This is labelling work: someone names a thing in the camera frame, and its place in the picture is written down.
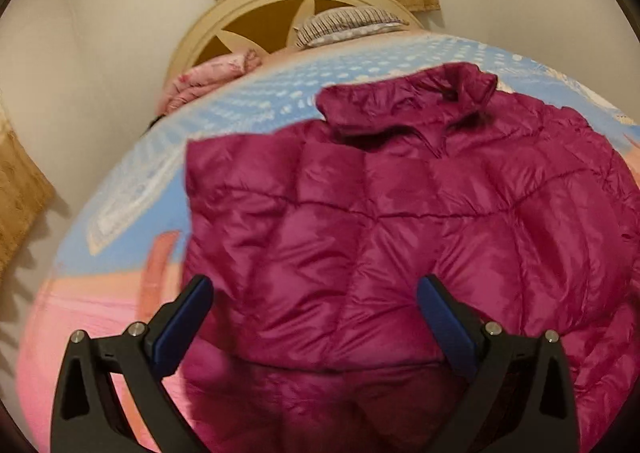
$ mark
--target quilted jacket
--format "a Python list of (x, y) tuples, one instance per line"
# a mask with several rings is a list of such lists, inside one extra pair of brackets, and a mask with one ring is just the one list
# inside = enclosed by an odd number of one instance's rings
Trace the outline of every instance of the quilted jacket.
[(471, 64), (316, 98), (325, 121), (188, 146), (184, 280), (216, 302), (183, 372), (213, 452), (419, 451), (460, 400), (421, 276), (561, 335), (581, 451), (640, 370), (640, 191), (571, 108)]

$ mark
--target silver bolt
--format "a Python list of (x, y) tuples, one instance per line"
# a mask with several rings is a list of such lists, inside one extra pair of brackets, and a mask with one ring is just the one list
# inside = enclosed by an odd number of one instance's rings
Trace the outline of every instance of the silver bolt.
[(79, 343), (84, 339), (84, 336), (86, 336), (84, 330), (76, 330), (73, 334), (71, 334), (71, 342)]
[(129, 327), (127, 328), (127, 332), (130, 336), (133, 337), (140, 336), (140, 334), (142, 334), (145, 330), (146, 325), (142, 321), (136, 321), (135, 323), (129, 325)]
[(549, 343), (558, 343), (560, 335), (555, 330), (547, 330), (545, 332), (545, 339), (549, 341)]
[(497, 321), (490, 321), (484, 326), (484, 330), (486, 330), (490, 336), (497, 336), (502, 334), (502, 325)]

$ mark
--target bed sheet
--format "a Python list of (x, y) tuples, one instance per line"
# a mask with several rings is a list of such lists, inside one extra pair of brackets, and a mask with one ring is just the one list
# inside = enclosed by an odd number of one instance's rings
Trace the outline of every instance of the bed sheet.
[[(325, 86), (410, 74), (470, 61), (497, 74), (500, 87), (555, 106), (571, 106), (625, 157), (640, 184), (640, 127), (574, 79), (500, 48), (420, 32), (386, 35), (300, 53), (228, 85), (158, 123), (114, 168), (63, 241), (20, 343), (17, 389), (39, 451), (49, 451), (50, 408), (66, 342), (148, 321), (178, 290), (190, 234), (183, 187), (186, 141), (232, 132), (270, 132), (320, 118), (314, 97)], [(164, 380), (188, 417), (180, 371)], [(141, 442), (153, 442), (122, 380), (116, 389)]]

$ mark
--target pink folded cloth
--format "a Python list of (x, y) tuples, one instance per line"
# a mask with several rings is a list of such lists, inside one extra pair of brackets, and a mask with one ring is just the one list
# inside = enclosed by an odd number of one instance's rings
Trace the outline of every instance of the pink folded cloth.
[(169, 115), (187, 103), (255, 70), (262, 59), (253, 49), (217, 56), (175, 78), (162, 92), (157, 116)]

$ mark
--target pillow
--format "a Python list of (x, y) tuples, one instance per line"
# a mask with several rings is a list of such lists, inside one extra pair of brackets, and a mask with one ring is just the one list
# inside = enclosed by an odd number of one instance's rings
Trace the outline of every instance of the pillow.
[[(298, 31), (298, 43), (300, 47), (312, 47), (326, 45), (327, 43), (339, 42), (360, 36), (369, 36), (378, 32), (389, 32), (389, 30), (399, 30), (402, 26), (407, 26), (408, 22), (401, 20), (392, 13), (376, 8), (374, 6), (348, 6), (343, 8), (329, 9), (318, 13), (304, 21), (296, 27)], [(362, 27), (384, 26), (383, 30), (355, 31)], [(328, 35), (350, 31), (350, 35), (340, 40), (328, 39)], [(324, 39), (324, 43), (312, 45), (314, 40)]]

